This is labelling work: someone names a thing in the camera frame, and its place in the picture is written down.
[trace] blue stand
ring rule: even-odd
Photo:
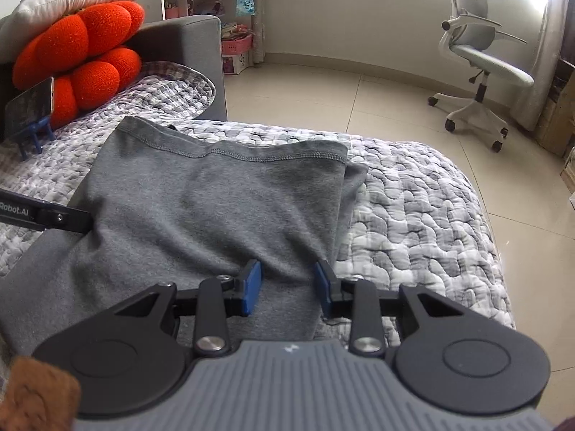
[[[18,148],[20,150],[20,155],[22,155],[22,160],[26,160],[28,158],[26,152],[24,151],[24,145],[22,144],[25,139],[31,137],[32,142],[34,143],[34,147],[36,148],[36,153],[42,153],[42,147],[38,142],[38,135],[37,133],[42,129],[45,128],[46,133],[48,134],[48,139],[54,140],[54,133],[52,132],[52,128],[50,128],[50,117],[45,116],[40,121],[36,123],[32,123],[31,125],[26,126],[22,131],[16,133],[12,140],[18,144]]]

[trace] baseboard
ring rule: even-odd
[[[403,83],[421,87],[434,92],[441,92],[455,97],[473,97],[473,93],[460,87],[436,81],[429,77],[417,74],[406,73],[397,69],[386,68],[384,66],[370,65],[358,61],[330,59],[326,57],[316,57],[314,55],[298,55],[295,53],[266,53],[265,63],[275,63],[278,65],[301,65],[314,68],[327,68],[337,71],[347,71],[349,73],[364,74],[365,76],[381,77],[396,83]],[[509,107],[493,100],[485,99],[487,105],[496,114],[509,117]]]

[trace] chair seat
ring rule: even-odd
[[[470,45],[451,45],[449,48],[453,53],[466,60],[469,60],[479,69],[483,69],[489,73],[495,74],[497,77],[505,79],[510,83],[522,87],[531,87],[533,85],[533,78],[529,76],[529,74],[525,73],[525,71],[521,71],[515,66],[492,57],[487,53],[476,50]]]

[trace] smartphone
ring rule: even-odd
[[[48,77],[6,104],[4,137],[10,138],[26,126],[54,112],[54,78]]]

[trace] fabric seam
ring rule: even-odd
[[[230,152],[228,150],[215,148],[215,149],[211,149],[205,153],[191,154],[191,153],[186,152],[184,150],[167,148],[165,146],[155,144],[154,142],[150,141],[149,139],[143,138],[139,134],[136,134],[133,131],[130,131],[129,129],[122,128],[121,125],[118,125],[117,129],[129,134],[130,136],[138,139],[139,141],[143,142],[144,144],[146,144],[147,146],[149,146],[153,149],[162,150],[164,152],[171,152],[173,154],[177,154],[179,156],[184,156],[184,157],[188,157],[188,158],[203,158],[203,157],[208,156],[209,154],[220,154],[220,155],[232,157],[232,158],[235,158],[238,160],[243,160],[244,162],[275,162],[275,161],[280,161],[280,160],[292,160],[292,159],[297,159],[297,158],[327,158],[327,159],[336,160],[338,162],[341,162],[344,165],[347,164],[347,158],[343,158],[342,156],[340,156],[338,154],[333,154],[331,152],[300,152],[297,154],[288,154],[285,156],[248,157],[248,156],[243,156],[243,155],[235,153],[235,152]]]

